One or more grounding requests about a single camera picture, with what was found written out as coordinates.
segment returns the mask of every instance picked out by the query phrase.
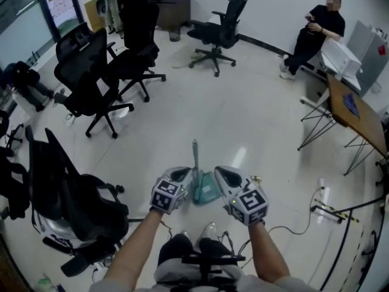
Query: white floor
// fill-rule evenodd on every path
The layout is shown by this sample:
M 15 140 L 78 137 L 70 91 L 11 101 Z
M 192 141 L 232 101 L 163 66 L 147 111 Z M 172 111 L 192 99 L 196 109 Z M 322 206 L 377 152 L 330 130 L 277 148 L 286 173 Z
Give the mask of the white floor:
M 116 47 L 120 47 L 121 40 L 114 38 L 118 41 Z M 295 82 L 282 80 L 278 76 L 280 58 L 244 41 L 223 51 L 235 58 L 237 65 L 221 63 L 219 78 L 213 76 L 209 61 L 193 69 L 185 67 L 196 47 L 207 48 L 185 33 L 180 42 L 172 43 L 166 32 L 157 31 L 156 43 L 161 51 L 154 70 L 165 73 L 167 81 L 148 83 L 149 103 L 143 103 L 137 94 L 131 96 L 131 92 L 123 96 L 134 102 L 136 110 L 114 121 L 120 133 L 117 140 L 111 138 L 104 120 L 92 130 L 92 139 L 88 139 L 84 132 L 92 118 L 80 117 L 68 127 L 65 119 L 68 112 L 61 105 L 52 108 L 52 102 L 33 124 L 36 139 L 46 140 L 45 127 L 54 132 L 79 172 L 125 186 L 121 200 L 128 205 L 130 217 L 147 213 L 151 188 L 165 169 L 193 165 L 194 138 L 199 142 L 202 169 L 232 165 L 262 177 L 270 199 L 268 228 L 285 225 L 295 232 L 303 231 L 319 178 L 325 179 L 327 188 L 316 198 L 336 209 L 369 201 L 378 194 L 374 183 L 380 175 L 373 164 L 379 159 L 377 154 L 347 177 L 343 176 L 356 152 L 343 147 L 354 137 L 349 129 L 338 125 L 297 151 L 315 124 L 315 120 L 300 122 L 310 110 L 299 98 L 317 99 L 316 92 L 325 89 L 323 83 L 305 72 L 300 72 Z M 19 151 L 19 160 L 28 167 L 26 143 Z M 9 250 L 27 281 L 33 285 L 44 273 L 66 291 L 87 291 L 92 282 L 91 270 L 74 278 L 64 277 L 60 266 L 69 257 L 41 243 L 29 215 L 30 212 L 25 220 L 7 220 L 4 232 Z M 351 223 L 345 247 L 325 291 L 339 291 L 352 266 L 344 291 L 354 289 L 365 261 L 359 255 L 367 246 L 372 226 L 380 224 L 381 217 L 372 207 L 357 210 L 353 216 L 360 223 Z M 319 289 L 335 259 L 346 223 L 339 225 L 318 213 L 311 218 L 304 235 L 278 229 L 271 236 L 292 275 Z M 203 207 L 188 202 L 164 220 L 174 233 L 185 229 L 193 239 L 209 221 L 215 221 L 220 234 L 230 232 L 236 250 L 248 239 L 247 229 L 225 213 L 221 200 Z M 154 284 L 159 249 L 167 236 L 167 230 L 161 226 L 138 287 Z M 250 246 L 244 255 L 251 257 Z M 245 271 L 254 273 L 252 262 Z

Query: baseboard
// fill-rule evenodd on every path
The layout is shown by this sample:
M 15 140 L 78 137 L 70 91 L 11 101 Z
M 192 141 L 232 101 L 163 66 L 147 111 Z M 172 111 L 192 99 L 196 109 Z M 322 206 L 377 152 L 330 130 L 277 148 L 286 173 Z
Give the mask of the baseboard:
M 254 39 L 254 38 L 252 38 L 252 37 L 250 37 L 250 36 L 245 36 L 245 35 L 242 35 L 241 33 L 240 33 L 238 36 L 239 36 L 239 39 L 240 39 L 240 40 L 243 40 L 243 41 L 252 43 L 252 44 L 254 44 L 254 45 L 256 45 L 256 46 L 263 47 L 264 49 L 269 50 L 269 51 L 272 51 L 272 52 L 278 54 L 278 55 L 281 56 L 281 57 L 284 56 L 285 54 L 286 54 L 286 55 L 289 55 L 289 56 L 292 55 L 292 54 L 290 54 L 290 53 L 288 53 L 288 52 L 286 52 L 286 51 L 284 51 L 284 50 L 281 50 L 281 49 L 279 49 L 279 48 L 277 48 L 277 47 L 275 47 L 275 46 L 272 46 L 271 44 L 268 44 L 268 43 L 265 43 L 265 42 L 263 42 L 263 41 Z M 309 69 L 312 70 L 312 71 L 314 70 L 314 66 L 313 66 L 312 64 L 305 63 L 304 66 L 307 67 L 307 68 L 309 68 Z

